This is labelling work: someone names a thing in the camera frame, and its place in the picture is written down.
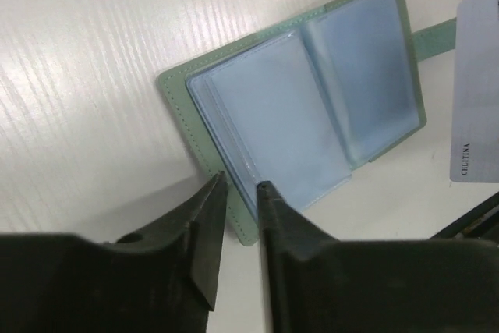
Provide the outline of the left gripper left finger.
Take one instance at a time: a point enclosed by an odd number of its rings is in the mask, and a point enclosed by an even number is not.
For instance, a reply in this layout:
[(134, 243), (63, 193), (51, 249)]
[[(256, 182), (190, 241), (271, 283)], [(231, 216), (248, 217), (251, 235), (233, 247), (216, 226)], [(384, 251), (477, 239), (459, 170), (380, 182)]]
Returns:
[(113, 243), (71, 233), (1, 237), (4, 332), (204, 332), (214, 309), (228, 183)]

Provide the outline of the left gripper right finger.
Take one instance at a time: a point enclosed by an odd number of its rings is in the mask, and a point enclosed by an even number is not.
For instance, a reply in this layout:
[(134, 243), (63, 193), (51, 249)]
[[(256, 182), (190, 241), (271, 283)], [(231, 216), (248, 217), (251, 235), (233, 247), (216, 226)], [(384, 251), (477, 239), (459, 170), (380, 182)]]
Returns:
[(498, 243), (341, 241), (257, 188), (269, 332), (495, 332)]

